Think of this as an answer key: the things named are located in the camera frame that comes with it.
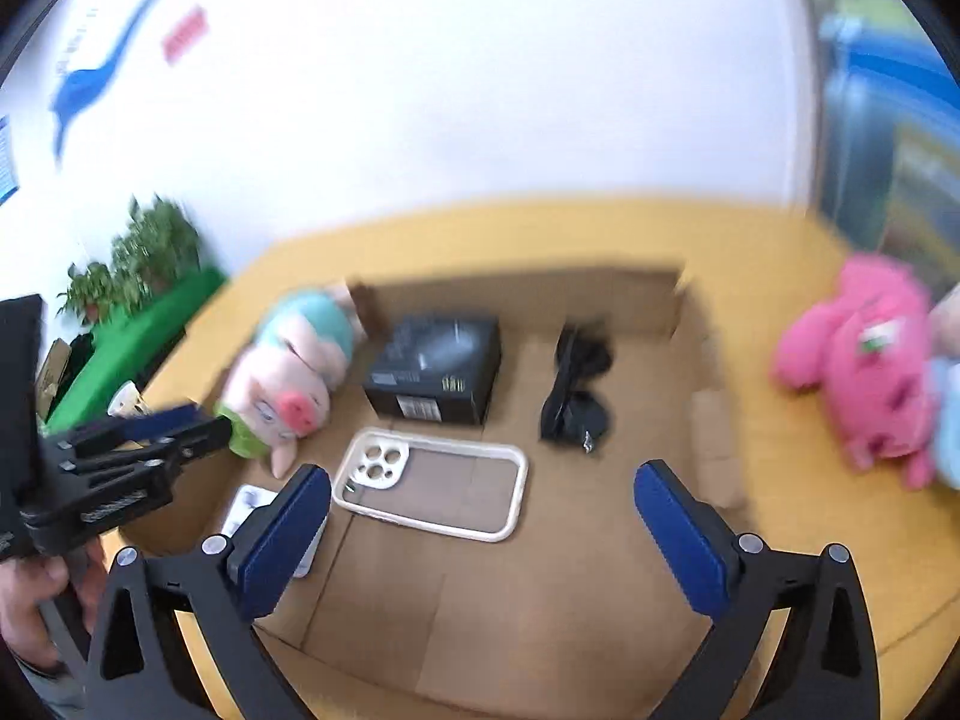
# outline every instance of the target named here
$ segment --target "blue wall decal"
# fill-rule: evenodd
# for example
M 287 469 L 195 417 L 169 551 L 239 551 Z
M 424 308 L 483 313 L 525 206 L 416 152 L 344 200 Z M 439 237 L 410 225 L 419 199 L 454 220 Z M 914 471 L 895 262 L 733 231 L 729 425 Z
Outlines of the blue wall decal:
M 136 33 L 147 11 L 156 1 L 140 1 L 103 65 L 89 70 L 72 71 L 72 73 L 66 74 L 61 82 L 61 88 L 56 92 L 53 104 L 50 106 L 58 120 L 56 138 L 54 138 L 54 156 L 58 164 L 64 154 L 66 128 L 80 112 L 96 103 L 98 98 L 107 90 L 107 86 L 116 75 L 124 52 L 126 52 L 131 39 L 133 39 L 133 34 Z

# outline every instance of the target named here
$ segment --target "white phone case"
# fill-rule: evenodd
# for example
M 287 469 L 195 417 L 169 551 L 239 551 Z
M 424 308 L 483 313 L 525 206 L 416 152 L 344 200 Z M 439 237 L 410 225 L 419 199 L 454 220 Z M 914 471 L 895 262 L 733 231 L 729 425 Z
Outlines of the white phone case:
M 503 541 L 520 517 L 527 467 L 515 446 L 367 428 L 344 455 L 333 501 L 397 525 Z

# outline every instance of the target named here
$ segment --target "green cloth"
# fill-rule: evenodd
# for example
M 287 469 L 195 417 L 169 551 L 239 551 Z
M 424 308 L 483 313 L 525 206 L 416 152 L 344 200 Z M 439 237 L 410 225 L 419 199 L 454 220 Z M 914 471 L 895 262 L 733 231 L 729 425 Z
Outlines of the green cloth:
M 270 454 L 270 447 L 256 437 L 253 430 L 233 410 L 229 410 L 223 403 L 217 404 L 216 413 L 225 416 L 233 423 L 233 433 L 230 436 L 230 451 L 234 455 L 251 460 L 260 460 Z
M 226 280 L 218 269 L 204 268 L 133 317 L 110 312 L 110 319 L 93 330 L 96 351 L 48 416 L 49 431 L 68 430 L 107 413 L 120 385 L 136 378 Z

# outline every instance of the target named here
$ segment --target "cardboard flap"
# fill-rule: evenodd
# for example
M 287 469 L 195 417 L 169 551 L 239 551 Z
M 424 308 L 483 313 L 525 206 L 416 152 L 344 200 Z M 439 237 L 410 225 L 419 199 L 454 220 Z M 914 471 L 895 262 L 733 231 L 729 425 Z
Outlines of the cardboard flap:
M 46 419 L 50 415 L 50 406 L 56 397 L 56 389 L 64 375 L 70 360 L 70 344 L 63 338 L 57 338 L 50 346 L 46 359 L 37 375 L 37 416 Z
M 717 389 L 701 389 L 690 397 L 697 497 L 717 509 L 747 503 L 730 401 Z
M 726 377 L 716 329 L 707 317 L 707 307 L 695 285 L 680 294 L 680 309 L 672 343 L 683 346 L 696 370 L 698 386 L 723 389 Z
M 668 336 L 679 276 L 677 268 L 599 266 L 388 284 L 374 295 L 391 322 L 424 311 L 496 314 L 504 328 L 553 332 L 568 319 L 603 319 L 613 332 Z

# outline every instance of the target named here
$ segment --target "green plush clothing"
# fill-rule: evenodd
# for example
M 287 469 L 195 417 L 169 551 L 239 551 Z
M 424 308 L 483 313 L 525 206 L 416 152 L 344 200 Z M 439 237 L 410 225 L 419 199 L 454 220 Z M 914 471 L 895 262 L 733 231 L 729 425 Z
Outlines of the green plush clothing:
M 233 433 L 230 436 L 230 451 L 234 455 L 251 460 L 260 460 L 270 454 L 270 446 L 256 437 L 243 419 L 237 413 L 228 409 L 223 403 L 217 404 L 217 414 L 225 416 L 233 423 Z

